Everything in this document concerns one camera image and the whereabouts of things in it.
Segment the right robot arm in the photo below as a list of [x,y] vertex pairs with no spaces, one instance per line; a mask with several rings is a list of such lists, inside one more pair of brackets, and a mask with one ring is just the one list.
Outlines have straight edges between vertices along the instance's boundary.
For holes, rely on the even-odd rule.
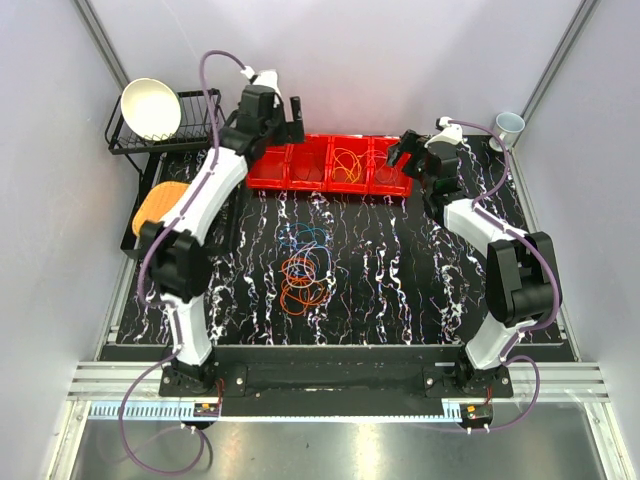
[[389,147],[387,163],[394,166],[407,155],[402,171],[421,183],[427,216],[485,256],[488,313],[443,379],[444,386],[472,397],[496,389],[511,350],[525,333],[555,320],[562,295],[550,236],[517,229],[464,195],[458,184],[462,141],[459,124],[435,136],[407,130]]

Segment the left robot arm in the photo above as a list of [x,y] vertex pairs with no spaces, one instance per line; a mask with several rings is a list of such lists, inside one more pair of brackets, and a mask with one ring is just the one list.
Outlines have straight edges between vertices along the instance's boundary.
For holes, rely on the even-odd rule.
[[164,380],[179,392],[203,396],[222,384],[206,328],[204,293],[212,266],[204,243],[219,210],[266,150],[304,141],[301,100],[293,96],[289,104],[287,118],[275,88],[246,86],[229,122],[214,130],[213,145],[185,193],[160,220],[141,227],[140,276],[152,280],[157,303],[169,315],[173,349],[163,361]]

